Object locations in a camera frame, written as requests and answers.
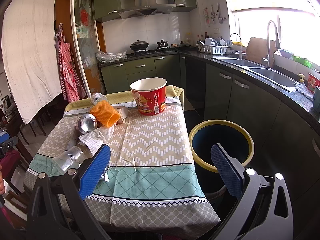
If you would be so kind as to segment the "wooden cutting board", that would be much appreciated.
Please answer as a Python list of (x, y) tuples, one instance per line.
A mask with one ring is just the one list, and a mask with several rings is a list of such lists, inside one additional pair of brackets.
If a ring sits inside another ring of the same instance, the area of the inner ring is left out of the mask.
[(246, 59), (256, 63), (263, 63), (263, 57), (267, 55), (267, 40), (251, 37), (246, 48)]

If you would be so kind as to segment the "yellow rimmed blue trash bin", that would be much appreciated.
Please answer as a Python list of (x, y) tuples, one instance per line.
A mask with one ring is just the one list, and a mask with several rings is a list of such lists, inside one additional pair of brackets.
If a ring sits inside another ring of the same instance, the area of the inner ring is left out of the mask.
[(189, 133), (193, 159), (197, 165), (217, 173), (210, 157), (213, 145), (219, 143), (242, 166), (250, 163), (254, 155), (254, 142), (250, 134), (240, 125), (227, 120), (207, 120), (196, 125)]

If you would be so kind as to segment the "red checked apron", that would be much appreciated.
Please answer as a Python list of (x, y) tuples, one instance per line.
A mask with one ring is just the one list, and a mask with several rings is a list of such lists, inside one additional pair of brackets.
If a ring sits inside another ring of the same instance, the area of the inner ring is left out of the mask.
[(76, 72), (70, 43), (66, 42), (62, 23), (55, 35), (57, 65), (63, 97), (69, 103), (83, 99), (86, 94)]

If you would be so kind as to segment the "orange foam fruit net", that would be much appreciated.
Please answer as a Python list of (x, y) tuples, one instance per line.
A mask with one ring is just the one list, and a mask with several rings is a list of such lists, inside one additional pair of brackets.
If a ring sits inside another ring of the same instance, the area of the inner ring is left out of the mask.
[(107, 101), (98, 102), (89, 113), (94, 115), (97, 121), (107, 128), (113, 126), (120, 119), (119, 112)]

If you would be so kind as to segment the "green lower cabinets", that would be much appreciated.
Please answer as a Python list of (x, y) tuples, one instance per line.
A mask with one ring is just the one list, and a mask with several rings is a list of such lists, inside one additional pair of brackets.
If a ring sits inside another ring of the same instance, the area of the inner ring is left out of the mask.
[(293, 202), (319, 199), (319, 114), (297, 89), (288, 92), (238, 66), (179, 53), (102, 64), (108, 93), (159, 76), (182, 87), (201, 120), (226, 119), (252, 136), (252, 165), (281, 172)]

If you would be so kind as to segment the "clear plastic bottle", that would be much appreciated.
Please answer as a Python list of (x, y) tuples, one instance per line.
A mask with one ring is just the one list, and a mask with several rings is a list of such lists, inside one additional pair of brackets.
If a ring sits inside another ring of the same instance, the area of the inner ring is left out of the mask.
[(84, 152), (78, 146), (72, 146), (54, 158), (53, 162), (57, 170), (61, 174), (64, 174), (70, 168), (78, 169), (85, 159), (86, 155)]

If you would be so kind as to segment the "glass sliding door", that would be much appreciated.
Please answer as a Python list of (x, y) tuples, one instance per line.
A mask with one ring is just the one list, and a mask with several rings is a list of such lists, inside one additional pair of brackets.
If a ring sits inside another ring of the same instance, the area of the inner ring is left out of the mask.
[(74, 51), (86, 95), (105, 93), (96, 53), (100, 50), (92, 0), (70, 0)]

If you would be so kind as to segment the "white dish rack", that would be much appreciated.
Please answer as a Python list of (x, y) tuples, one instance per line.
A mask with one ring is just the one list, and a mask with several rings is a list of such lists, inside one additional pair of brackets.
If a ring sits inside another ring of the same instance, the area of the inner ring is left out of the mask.
[(231, 48), (230, 46), (218, 45), (217, 41), (210, 37), (207, 37), (204, 42), (199, 41), (196, 46), (199, 52), (211, 55), (225, 55)]

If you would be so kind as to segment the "white hanging sheet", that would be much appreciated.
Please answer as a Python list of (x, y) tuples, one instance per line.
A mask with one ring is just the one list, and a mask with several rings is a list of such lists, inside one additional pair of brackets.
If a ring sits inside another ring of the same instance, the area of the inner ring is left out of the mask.
[(54, 39), (54, 4), (55, 0), (13, 0), (4, 13), (4, 70), (25, 124), (62, 92)]

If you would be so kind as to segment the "clear plastic bag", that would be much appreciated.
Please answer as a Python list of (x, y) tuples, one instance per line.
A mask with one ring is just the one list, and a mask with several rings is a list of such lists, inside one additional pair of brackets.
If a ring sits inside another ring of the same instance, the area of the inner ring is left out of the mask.
[(127, 58), (126, 52), (104, 53), (103, 51), (98, 51), (95, 55), (100, 63), (112, 63)]

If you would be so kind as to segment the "white paper towel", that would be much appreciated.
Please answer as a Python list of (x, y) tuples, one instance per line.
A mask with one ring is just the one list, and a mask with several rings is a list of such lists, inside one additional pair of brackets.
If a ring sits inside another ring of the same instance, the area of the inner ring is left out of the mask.
[(87, 146), (91, 155), (95, 155), (102, 144), (107, 145), (114, 133), (114, 126), (107, 128), (105, 126), (94, 129), (88, 133), (82, 134), (74, 126), (73, 133), (67, 143), (66, 151), (78, 144)]

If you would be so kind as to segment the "red aluminium can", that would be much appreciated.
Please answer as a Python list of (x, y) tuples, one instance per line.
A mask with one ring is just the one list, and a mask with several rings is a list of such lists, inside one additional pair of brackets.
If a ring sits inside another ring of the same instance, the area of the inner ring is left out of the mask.
[(98, 121), (93, 114), (86, 113), (80, 116), (76, 122), (76, 129), (81, 134), (89, 133), (98, 127)]

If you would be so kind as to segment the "red instant noodle bucket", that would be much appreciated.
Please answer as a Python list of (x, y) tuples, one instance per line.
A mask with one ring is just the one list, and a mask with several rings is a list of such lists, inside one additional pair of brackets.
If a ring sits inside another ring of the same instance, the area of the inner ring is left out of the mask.
[(164, 111), (166, 85), (166, 79), (161, 77), (150, 77), (131, 83), (130, 89), (142, 115), (152, 116)]

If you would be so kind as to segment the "steel range hood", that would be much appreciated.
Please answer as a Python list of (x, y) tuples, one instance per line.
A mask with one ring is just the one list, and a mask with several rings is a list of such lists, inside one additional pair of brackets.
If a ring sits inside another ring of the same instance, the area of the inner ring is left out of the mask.
[(177, 4), (174, 0), (118, 0), (121, 18), (162, 15), (171, 13)]

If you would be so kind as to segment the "red white milk carton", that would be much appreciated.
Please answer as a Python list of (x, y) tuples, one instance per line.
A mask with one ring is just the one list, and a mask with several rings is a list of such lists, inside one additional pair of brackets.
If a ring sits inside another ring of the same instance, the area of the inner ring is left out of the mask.
[(117, 121), (118, 124), (124, 124), (125, 119), (128, 115), (128, 109), (125, 106), (114, 106), (114, 109), (119, 113), (120, 119)]

